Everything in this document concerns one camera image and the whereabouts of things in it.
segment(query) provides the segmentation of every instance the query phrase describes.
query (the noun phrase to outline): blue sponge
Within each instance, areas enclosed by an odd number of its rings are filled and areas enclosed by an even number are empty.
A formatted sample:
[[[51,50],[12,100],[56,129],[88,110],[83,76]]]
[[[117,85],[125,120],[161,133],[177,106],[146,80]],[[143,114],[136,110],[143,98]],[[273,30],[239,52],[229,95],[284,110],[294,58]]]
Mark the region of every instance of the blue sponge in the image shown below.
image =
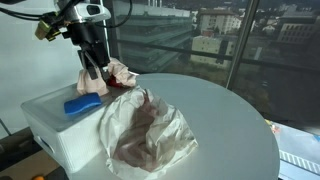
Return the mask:
[[[85,94],[77,99],[65,102],[64,112],[67,115],[74,115],[88,109],[89,107],[98,106],[100,104],[102,104],[102,102],[98,93]]]

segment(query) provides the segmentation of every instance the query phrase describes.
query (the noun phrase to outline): white box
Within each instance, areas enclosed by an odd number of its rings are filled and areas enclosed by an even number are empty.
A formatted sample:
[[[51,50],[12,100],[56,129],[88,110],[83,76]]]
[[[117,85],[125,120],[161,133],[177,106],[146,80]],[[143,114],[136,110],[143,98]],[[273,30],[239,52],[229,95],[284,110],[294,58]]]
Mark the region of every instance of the white box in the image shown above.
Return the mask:
[[[104,107],[114,99],[105,95],[103,105],[66,115],[64,103],[77,96],[76,85],[71,85],[21,105],[35,141],[68,173],[77,172],[101,152],[99,122]]]

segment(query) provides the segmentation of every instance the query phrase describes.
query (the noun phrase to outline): meat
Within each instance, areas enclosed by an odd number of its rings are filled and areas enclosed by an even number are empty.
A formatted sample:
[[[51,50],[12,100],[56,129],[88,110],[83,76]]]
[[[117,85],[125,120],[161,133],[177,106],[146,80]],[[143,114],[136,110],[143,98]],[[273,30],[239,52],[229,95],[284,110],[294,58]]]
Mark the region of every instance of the meat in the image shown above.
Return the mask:
[[[113,158],[150,172],[157,163],[156,155],[147,147],[146,134],[158,112],[146,97],[144,104],[134,113],[131,127],[120,136]]]

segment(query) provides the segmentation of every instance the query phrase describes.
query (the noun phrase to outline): crumpled plastic bag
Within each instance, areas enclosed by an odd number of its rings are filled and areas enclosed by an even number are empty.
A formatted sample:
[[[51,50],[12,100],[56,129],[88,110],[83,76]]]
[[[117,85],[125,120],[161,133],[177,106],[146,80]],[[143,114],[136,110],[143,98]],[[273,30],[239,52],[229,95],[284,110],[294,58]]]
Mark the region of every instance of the crumpled plastic bag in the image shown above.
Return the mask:
[[[181,112],[140,87],[106,107],[100,139],[107,167],[124,180],[157,179],[198,146]]]

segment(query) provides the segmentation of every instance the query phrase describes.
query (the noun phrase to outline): rooftop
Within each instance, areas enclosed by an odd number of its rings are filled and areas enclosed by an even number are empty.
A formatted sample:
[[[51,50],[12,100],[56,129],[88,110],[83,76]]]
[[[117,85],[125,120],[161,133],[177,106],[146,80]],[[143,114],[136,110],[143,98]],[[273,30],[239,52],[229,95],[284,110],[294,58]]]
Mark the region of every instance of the rooftop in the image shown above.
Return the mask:
[[[206,9],[199,11],[201,15],[235,15],[232,11],[229,10],[217,10],[217,9]]]
[[[286,11],[281,18],[315,18],[315,15],[309,11]]]

